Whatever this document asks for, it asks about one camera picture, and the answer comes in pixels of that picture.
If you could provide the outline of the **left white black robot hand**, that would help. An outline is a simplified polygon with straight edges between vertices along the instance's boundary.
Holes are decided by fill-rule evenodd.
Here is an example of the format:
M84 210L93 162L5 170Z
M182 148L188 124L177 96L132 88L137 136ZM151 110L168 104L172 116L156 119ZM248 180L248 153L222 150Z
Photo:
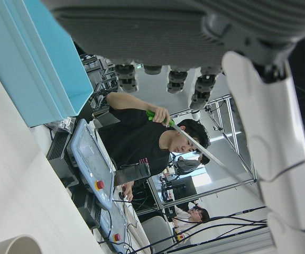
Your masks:
M288 57L305 1L45 1L87 53L227 78L278 253L305 253L305 133Z

